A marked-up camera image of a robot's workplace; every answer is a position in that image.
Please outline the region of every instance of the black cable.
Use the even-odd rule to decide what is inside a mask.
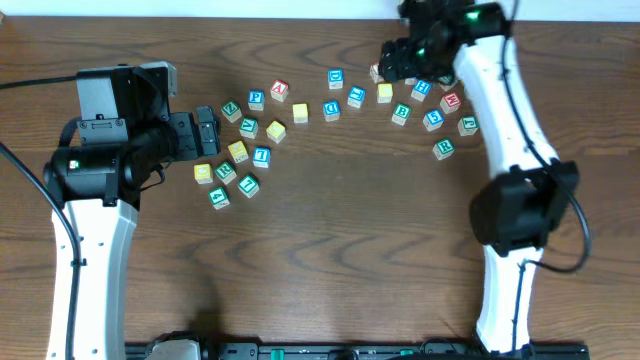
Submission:
[[[17,87],[31,86],[31,85],[57,84],[61,82],[73,81],[75,79],[76,79],[76,76],[73,75],[73,76],[63,76],[63,77],[49,78],[49,79],[17,81],[13,83],[0,84],[0,90],[13,89]]]
[[[549,265],[541,261],[535,261],[535,260],[529,260],[529,259],[525,259],[522,262],[522,264],[519,265],[520,276],[518,279],[518,290],[516,294],[515,314],[513,317],[513,334],[512,334],[513,339],[512,339],[512,347],[511,347],[512,355],[515,355],[515,350],[516,350],[516,330],[518,325],[518,313],[520,310],[520,297],[522,295],[522,283],[524,281],[524,272],[526,270],[526,266],[528,264],[533,264],[542,269],[546,269],[546,270],[549,270],[555,273],[560,273],[560,274],[576,273],[584,267],[584,265],[587,263],[587,260],[591,256],[591,242],[592,242],[591,231],[589,230],[589,224],[587,223],[586,215],[584,214],[584,211],[582,210],[580,203],[578,203],[578,200],[575,198],[571,190],[569,190],[567,185],[562,181],[562,179],[560,179],[556,171],[542,158],[540,153],[538,153],[538,151],[536,150],[535,143],[533,142],[533,140],[531,140],[531,138],[529,137],[529,134],[527,134],[527,130],[525,129],[522,119],[520,118],[520,113],[518,112],[515,99],[513,98],[513,93],[511,92],[511,86],[509,85],[509,80],[507,78],[507,74],[509,71],[507,69],[507,64],[506,64],[506,54],[507,54],[508,41],[512,34],[511,30],[513,28],[513,23],[515,21],[516,13],[518,12],[519,5],[520,5],[520,0],[515,0],[513,3],[511,20],[509,20],[508,31],[504,37],[504,42],[502,43],[501,64],[502,64],[502,78],[504,79],[505,91],[507,93],[507,97],[509,99],[509,104],[511,106],[511,110],[513,111],[513,115],[516,119],[516,122],[518,123],[520,132],[522,133],[522,137],[524,138],[527,144],[527,148],[529,149],[529,151],[531,151],[531,153],[536,158],[536,160],[538,160],[540,165],[542,165],[542,168],[549,175],[549,177],[553,179],[553,181],[556,183],[560,191],[562,191],[562,193],[567,197],[569,203],[571,204],[571,206],[573,207],[573,210],[576,213],[576,216],[578,217],[578,221],[580,222],[580,226],[582,228],[582,233],[584,237],[583,237],[582,255],[580,256],[578,261],[570,267],[562,268],[558,266]]]
[[[66,344],[65,344],[65,353],[67,360],[71,360],[73,358],[73,339],[74,339],[74,331],[76,324],[76,305],[78,302],[78,284],[80,280],[80,267],[82,266],[81,262],[81,254],[80,254],[80,242],[78,241],[78,237],[76,236],[69,220],[62,213],[62,209],[57,205],[49,191],[42,185],[40,180],[36,178],[35,175],[27,168],[26,165],[20,161],[5,145],[0,142],[0,152],[4,155],[9,162],[11,162],[15,167],[18,168],[24,174],[24,176],[31,181],[33,186],[40,191],[40,193],[44,196],[45,199],[51,205],[53,211],[58,215],[64,229],[67,230],[67,235],[69,235],[69,239],[71,240],[71,249],[73,252],[73,261],[70,264],[73,267],[73,273],[71,276],[71,295],[69,297],[69,315],[67,318],[67,335],[66,335]]]

